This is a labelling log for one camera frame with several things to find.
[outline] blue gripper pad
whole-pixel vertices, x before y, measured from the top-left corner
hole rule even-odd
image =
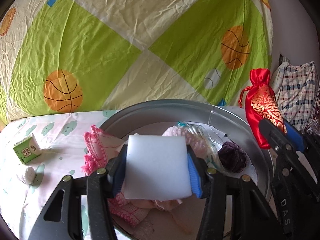
[[[204,183],[205,171],[201,167],[198,158],[196,157],[190,145],[187,145],[187,154],[191,190],[197,198],[201,198],[203,195],[202,187]]]
[[[201,198],[203,193],[201,188],[201,179],[189,153],[188,153],[188,168],[189,168],[189,176],[190,176],[192,193],[194,193],[197,196],[197,198]]]
[[[284,120],[285,127],[287,129],[287,138],[290,140],[297,151],[304,152],[305,146],[303,143],[303,136],[298,130],[292,126],[287,120]]]
[[[127,163],[127,148],[125,144],[116,158],[108,173],[108,181],[112,184],[112,194],[116,196],[122,188],[122,184],[125,177],[125,167]]]

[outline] screw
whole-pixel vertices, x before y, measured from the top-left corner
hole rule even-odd
[[[105,174],[106,173],[106,169],[105,168],[100,168],[97,170],[97,174]]]
[[[251,180],[249,175],[243,175],[241,178],[244,182],[249,182]]]
[[[207,173],[208,173],[208,174],[211,174],[211,175],[212,175],[212,174],[216,174],[216,173],[217,173],[217,170],[214,169],[214,168],[208,168],[208,169],[207,169]]]
[[[282,175],[283,176],[285,176],[285,177],[288,177],[289,176],[289,170],[287,169],[287,168],[284,168],[283,170],[282,170]]]
[[[70,175],[66,175],[66,176],[64,176],[64,177],[62,178],[62,180],[63,180],[64,182],[67,182],[67,181],[71,180],[71,176],[70,176]]]
[[[292,150],[291,145],[290,145],[290,144],[288,144],[288,143],[285,145],[285,148],[286,148],[288,151],[291,151],[291,150]]]

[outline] gold embroidery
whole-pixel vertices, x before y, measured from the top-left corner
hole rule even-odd
[[[285,134],[287,133],[281,113],[276,105],[276,99],[274,96],[271,96],[268,86],[262,86],[259,88],[251,100],[251,106],[254,111],[261,115],[262,118],[269,119]]]

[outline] drawstring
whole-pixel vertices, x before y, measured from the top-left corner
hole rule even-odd
[[[243,89],[243,90],[241,91],[240,98],[239,98],[239,101],[238,101],[240,108],[242,108],[243,93],[246,92],[246,91],[248,91],[248,90],[250,90],[251,87],[246,87],[245,89]]]

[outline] white wall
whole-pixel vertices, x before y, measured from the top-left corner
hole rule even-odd
[[[316,27],[298,0],[269,0],[273,22],[271,71],[278,67],[279,54],[293,65],[314,61],[320,76],[320,51]]]

